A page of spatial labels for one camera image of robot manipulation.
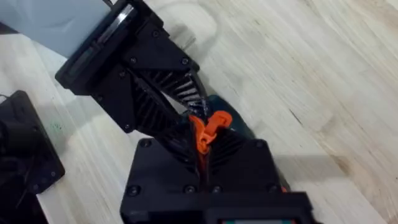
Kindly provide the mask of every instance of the black mount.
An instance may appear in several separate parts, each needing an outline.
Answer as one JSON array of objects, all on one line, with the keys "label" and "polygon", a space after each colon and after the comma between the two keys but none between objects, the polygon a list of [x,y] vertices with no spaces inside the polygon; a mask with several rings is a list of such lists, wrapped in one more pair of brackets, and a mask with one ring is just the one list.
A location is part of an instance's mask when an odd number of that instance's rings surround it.
[{"label": "black mount", "polygon": [[282,193],[271,152],[263,140],[222,130],[211,144],[207,176],[201,179],[195,169],[191,128],[181,124],[139,142],[120,209],[126,224],[220,224],[229,220],[316,223],[306,193]]},{"label": "black mount", "polygon": [[59,180],[65,170],[39,117],[23,91],[0,104],[1,177],[22,175],[26,188],[42,193]]},{"label": "black mount", "polygon": [[65,174],[23,91],[0,104],[0,223],[47,223],[36,194]]},{"label": "black mount", "polygon": [[127,133],[155,136],[180,121],[164,96],[207,120],[199,66],[140,0],[120,0],[56,74],[64,88],[91,95]]}]

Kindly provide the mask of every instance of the black bracket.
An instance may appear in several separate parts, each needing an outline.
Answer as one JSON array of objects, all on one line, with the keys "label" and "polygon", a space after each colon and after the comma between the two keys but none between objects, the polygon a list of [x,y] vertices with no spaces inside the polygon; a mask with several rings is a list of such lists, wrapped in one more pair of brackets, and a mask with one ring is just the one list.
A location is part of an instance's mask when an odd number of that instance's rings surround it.
[{"label": "black bracket", "polygon": [[180,121],[164,94],[205,121],[211,114],[199,69],[143,1],[120,0],[55,78],[91,95],[125,132],[155,136]]},{"label": "black bracket", "polygon": [[39,194],[65,174],[29,97],[17,91],[0,104],[0,180],[21,175]]}]

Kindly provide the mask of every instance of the black base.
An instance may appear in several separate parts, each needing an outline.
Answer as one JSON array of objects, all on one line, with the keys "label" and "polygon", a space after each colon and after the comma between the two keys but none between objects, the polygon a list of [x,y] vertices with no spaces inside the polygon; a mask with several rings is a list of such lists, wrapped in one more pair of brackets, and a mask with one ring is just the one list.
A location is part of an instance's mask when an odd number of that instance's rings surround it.
[{"label": "black base", "polygon": [[0,104],[0,223],[47,223],[36,194],[65,174],[23,91]]}]

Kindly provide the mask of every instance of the light wood surface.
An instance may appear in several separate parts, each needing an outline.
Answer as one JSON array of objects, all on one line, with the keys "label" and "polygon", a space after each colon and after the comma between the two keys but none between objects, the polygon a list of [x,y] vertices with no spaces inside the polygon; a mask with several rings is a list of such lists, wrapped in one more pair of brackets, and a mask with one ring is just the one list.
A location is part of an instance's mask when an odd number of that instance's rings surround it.
[{"label": "light wood surface", "polygon": [[[398,0],[148,0],[268,141],[325,223],[398,224]],[[50,223],[122,223],[136,142],[54,79],[64,58],[0,35],[0,93],[28,92],[66,168],[39,195]]]}]

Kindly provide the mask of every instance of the robotic arm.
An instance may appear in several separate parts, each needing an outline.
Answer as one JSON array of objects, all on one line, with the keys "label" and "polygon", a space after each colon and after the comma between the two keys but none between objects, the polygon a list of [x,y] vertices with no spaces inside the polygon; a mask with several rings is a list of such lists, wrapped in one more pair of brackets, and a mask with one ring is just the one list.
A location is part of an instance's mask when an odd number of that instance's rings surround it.
[{"label": "robotic arm", "polygon": [[[153,136],[137,145],[123,221],[315,224],[306,193],[288,192],[267,143],[227,102],[207,96],[198,64],[169,39],[162,19],[142,0],[119,0],[111,10],[93,1],[79,5],[93,4],[81,10],[95,15],[81,17],[91,34],[64,30],[75,50],[55,48],[70,56],[56,79],[92,96],[126,133]],[[45,33],[35,37],[47,43]],[[178,114],[164,95],[186,112]]]}]

